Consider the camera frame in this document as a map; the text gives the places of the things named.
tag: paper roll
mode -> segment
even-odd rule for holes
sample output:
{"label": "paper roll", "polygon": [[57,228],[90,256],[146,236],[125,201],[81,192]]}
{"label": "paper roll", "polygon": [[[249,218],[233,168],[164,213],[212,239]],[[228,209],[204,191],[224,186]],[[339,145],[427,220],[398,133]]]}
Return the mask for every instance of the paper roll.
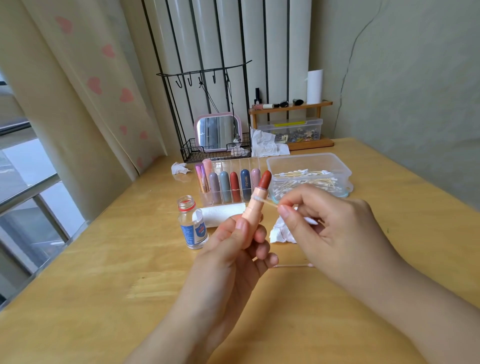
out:
{"label": "paper roll", "polygon": [[307,77],[307,104],[322,102],[323,70],[308,71]]}
{"label": "paper roll", "polygon": [[245,203],[241,203],[202,207],[200,210],[204,216],[205,226],[208,228],[213,228],[220,225],[230,216],[242,214],[245,211],[245,208]]}

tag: forearm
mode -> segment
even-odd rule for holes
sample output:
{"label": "forearm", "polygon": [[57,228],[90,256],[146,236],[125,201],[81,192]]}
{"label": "forearm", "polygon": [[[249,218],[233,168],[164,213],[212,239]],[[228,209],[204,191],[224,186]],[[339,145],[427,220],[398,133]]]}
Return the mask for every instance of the forearm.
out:
{"label": "forearm", "polygon": [[211,353],[197,336],[195,324],[170,312],[136,348],[125,364],[203,364]]}
{"label": "forearm", "polygon": [[359,299],[409,337],[427,361],[479,362],[478,308],[406,263],[379,285],[382,291]]}

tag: wooden shelf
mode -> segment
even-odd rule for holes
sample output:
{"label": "wooden shelf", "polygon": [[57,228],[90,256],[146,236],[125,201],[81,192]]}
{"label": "wooden shelf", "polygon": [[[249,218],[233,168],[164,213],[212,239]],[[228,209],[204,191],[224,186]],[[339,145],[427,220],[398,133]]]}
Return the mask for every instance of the wooden shelf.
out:
{"label": "wooden shelf", "polygon": [[333,146],[335,143],[332,139],[324,135],[320,136],[319,140],[309,140],[308,142],[287,143],[290,151],[300,149],[322,148],[324,146]]}
{"label": "wooden shelf", "polygon": [[291,111],[291,110],[300,110],[300,109],[321,108],[322,106],[330,106],[330,105],[333,105],[332,101],[323,100],[319,104],[302,104],[300,106],[295,106],[293,104],[290,104],[286,108],[275,108],[275,109],[264,109],[264,110],[249,109],[248,113],[250,115],[268,114],[268,113],[271,113],[271,112],[282,112],[282,111]]}

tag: glass bottle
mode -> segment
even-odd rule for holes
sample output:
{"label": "glass bottle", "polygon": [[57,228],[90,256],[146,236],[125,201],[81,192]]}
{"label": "glass bottle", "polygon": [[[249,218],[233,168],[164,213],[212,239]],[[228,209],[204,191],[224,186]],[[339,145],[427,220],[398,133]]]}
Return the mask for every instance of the glass bottle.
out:
{"label": "glass bottle", "polygon": [[208,232],[201,209],[196,207],[192,196],[182,196],[177,201],[179,223],[190,249],[200,249],[208,240]]}

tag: transparent storage box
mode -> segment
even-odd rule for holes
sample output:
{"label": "transparent storage box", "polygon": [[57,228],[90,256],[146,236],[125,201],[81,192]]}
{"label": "transparent storage box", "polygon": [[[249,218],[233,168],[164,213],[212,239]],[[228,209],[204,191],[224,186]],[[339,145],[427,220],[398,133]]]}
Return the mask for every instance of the transparent storage box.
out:
{"label": "transparent storage box", "polygon": [[277,121],[275,124],[259,125],[258,129],[275,134],[276,143],[308,142],[320,139],[322,119],[303,118]]}
{"label": "transparent storage box", "polygon": [[314,184],[337,197],[347,197],[353,191],[348,180],[352,172],[333,153],[270,157],[267,167],[272,173],[268,191],[276,203],[303,183]]}
{"label": "transparent storage box", "polygon": [[[228,173],[228,177],[230,177],[230,173],[236,172],[237,177],[239,179],[239,187],[240,187],[240,201],[238,202],[246,202],[248,203],[250,201],[250,197],[246,199],[243,196],[243,189],[241,185],[241,180],[240,180],[240,172],[242,170],[248,170],[250,174],[250,182],[252,183],[252,169],[258,168],[260,169],[260,161],[258,158],[241,158],[241,159],[230,159],[230,160],[213,160],[212,161],[212,172],[215,172],[217,174],[219,184],[220,184],[220,173],[223,171],[226,171]],[[264,171],[260,169],[260,176],[262,175]],[[200,199],[202,201],[203,206],[213,206],[213,205],[228,205],[228,204],[234,204],[238,202],[234,202],[233,200],[233,195],[232,195],[232,190],[228,191],[223,191],[221,184],[220,184],[220,197],[221,197],[221,203],[215,203],[214,196],[212,195],[213,192],[207,192],[203,193],[200,191]]]}

